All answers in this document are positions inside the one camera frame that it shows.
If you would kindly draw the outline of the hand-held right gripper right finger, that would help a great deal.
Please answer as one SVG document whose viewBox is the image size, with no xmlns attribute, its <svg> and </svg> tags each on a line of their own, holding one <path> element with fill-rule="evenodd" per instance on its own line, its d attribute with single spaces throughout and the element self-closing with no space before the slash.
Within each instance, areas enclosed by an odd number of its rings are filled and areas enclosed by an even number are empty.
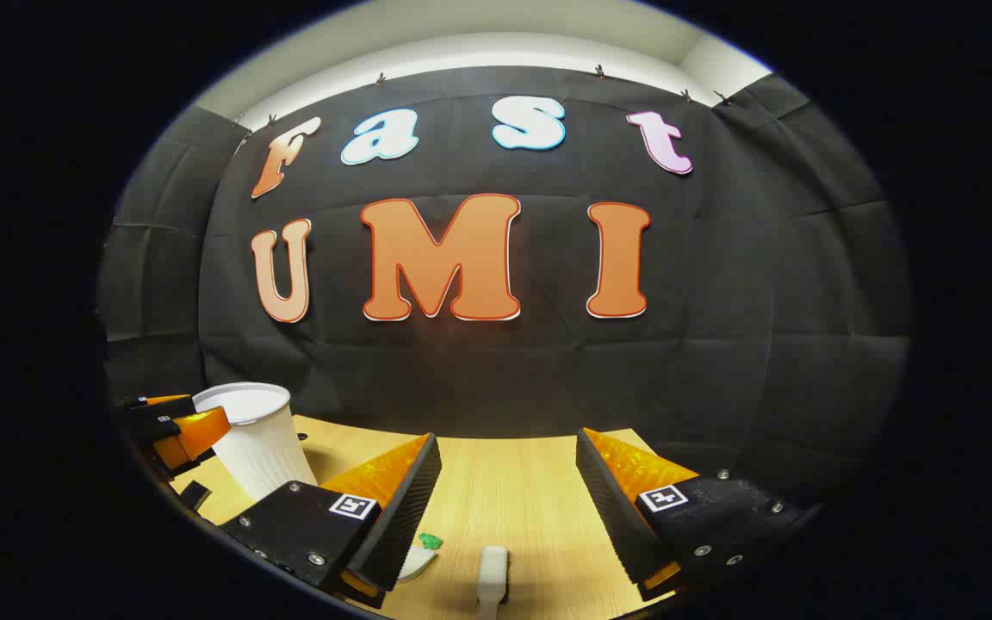
<svg viewBox="0 0 992 620">
<path fill-rule="evenodd" d="M 700 474 L 606 433 L 576 435 L 576 467 L 642 600 L 735 580 L 822 510 L 728 470 Z"/>
</svg>

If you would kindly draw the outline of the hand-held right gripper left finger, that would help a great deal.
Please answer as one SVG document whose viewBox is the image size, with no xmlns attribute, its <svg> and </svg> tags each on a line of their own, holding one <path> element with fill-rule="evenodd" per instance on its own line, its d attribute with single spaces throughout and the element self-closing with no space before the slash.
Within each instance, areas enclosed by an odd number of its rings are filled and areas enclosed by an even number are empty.
<svg viewBox="0 0 992 620">
<path fill-rule="evenodd" d="M 221 525 L 260 560 L 325 592 L 381 608 L 441 474 L 433 433 L 334 476 L 287 481 Z"/>
</svg>

